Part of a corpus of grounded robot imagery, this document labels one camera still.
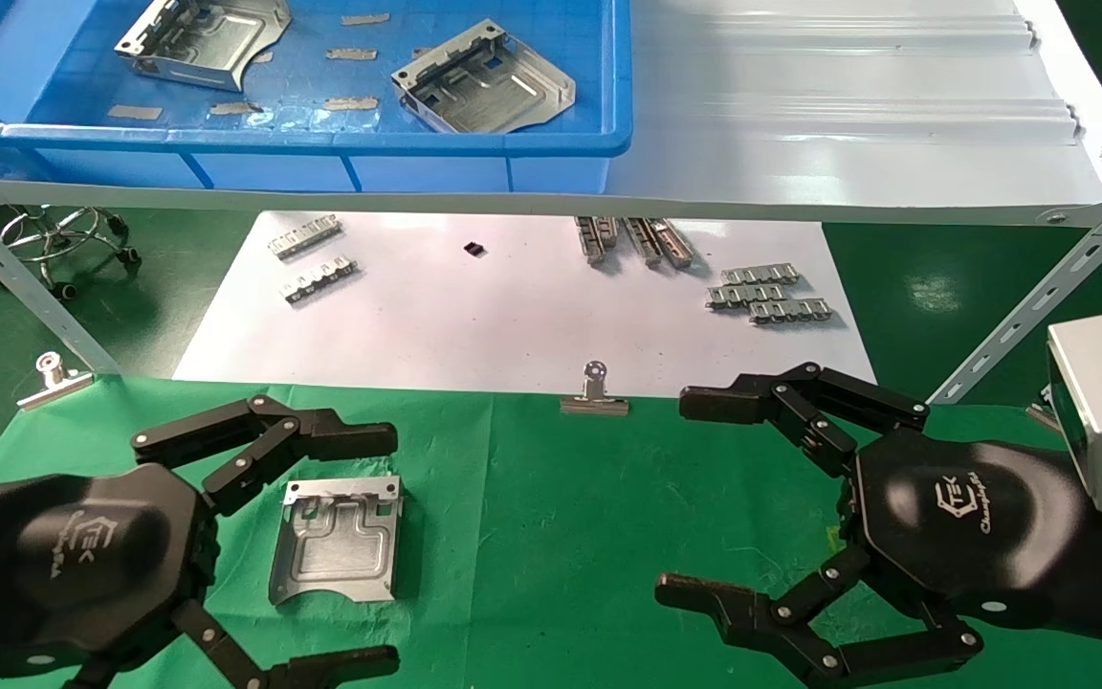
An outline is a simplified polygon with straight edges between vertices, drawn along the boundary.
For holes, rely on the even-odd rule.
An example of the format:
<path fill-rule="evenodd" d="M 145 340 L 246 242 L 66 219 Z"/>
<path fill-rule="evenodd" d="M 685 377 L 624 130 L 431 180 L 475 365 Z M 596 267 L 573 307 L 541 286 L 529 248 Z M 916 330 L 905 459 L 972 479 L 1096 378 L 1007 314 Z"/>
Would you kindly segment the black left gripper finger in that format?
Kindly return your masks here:
<path fill-rule="evenodd" d="M 398 650 L 379 645 L 292 657 L 262 670 L 196 599 L 179 606 L 171 622 L 233 688 L 338 688 L 349 681 L 395 675 L 401 667 Z"/>
<path fill-rule="evenodd" d="M 398 449 L 390 423 L 348 424 L 332 409 L 294 410 L 267 395 L 144 429 L 131 441 L 140 465 L 175 470 L 234 450 L 203 480 L 210 512 L 230 516 L 303 457 L 316 461 L 389 456 Z"/>

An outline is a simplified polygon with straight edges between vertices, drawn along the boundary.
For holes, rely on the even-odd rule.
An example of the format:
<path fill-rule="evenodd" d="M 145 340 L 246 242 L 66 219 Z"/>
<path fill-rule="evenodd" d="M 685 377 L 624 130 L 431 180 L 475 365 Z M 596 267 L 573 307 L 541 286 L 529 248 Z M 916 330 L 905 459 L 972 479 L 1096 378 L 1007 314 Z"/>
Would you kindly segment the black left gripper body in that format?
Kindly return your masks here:
<path fill-rule="evenodd" d="M 165 467 L 0 483 L 0 671 L 136 670 L 218 552 L 209 505 Z"/>

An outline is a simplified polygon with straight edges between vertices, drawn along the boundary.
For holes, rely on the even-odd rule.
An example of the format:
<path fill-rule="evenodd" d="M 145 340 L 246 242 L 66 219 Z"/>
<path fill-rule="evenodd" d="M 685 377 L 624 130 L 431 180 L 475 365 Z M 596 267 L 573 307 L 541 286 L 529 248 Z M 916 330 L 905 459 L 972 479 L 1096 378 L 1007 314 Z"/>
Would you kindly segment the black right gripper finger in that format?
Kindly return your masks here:
<path fill-rule="evenodd" d="M 858 445 L 831 417 L 888 434 L 922 432 L 930 406 L 807 362 L 777 375 L 741 374 L 725 388 L 685 387 L 679 415 L 735 426 L 770 424 L 832 478 L 852 475 Z"/>
<path fill-rule="evenodd" d="M 660 605 L 716 624 L 723 644 L 773 656 L 807 688 L 860 688 L 954 672 L 984 644 L 946 603 L 916 589 L 910 610 L 923 631 L 834 645 L 812 628 L 822 611 L 878 570 L 865 546 L 849 545 L 782 598 L 699 577 L 661 574 Z"/>

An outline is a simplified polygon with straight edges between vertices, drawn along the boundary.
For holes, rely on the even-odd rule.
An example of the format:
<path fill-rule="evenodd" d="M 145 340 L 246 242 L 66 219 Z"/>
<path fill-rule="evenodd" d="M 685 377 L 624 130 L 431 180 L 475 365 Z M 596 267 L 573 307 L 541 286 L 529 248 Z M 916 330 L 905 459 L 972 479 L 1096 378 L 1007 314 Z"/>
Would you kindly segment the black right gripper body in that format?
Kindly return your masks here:
<path fill-rule="evenodd" d="M 858 451 L 851 489 L 865 581 L 901 613 L 948 606 L 1014 629 L 1080 618 L 1088 494 L 1066 454 L 899 429 Z"/>

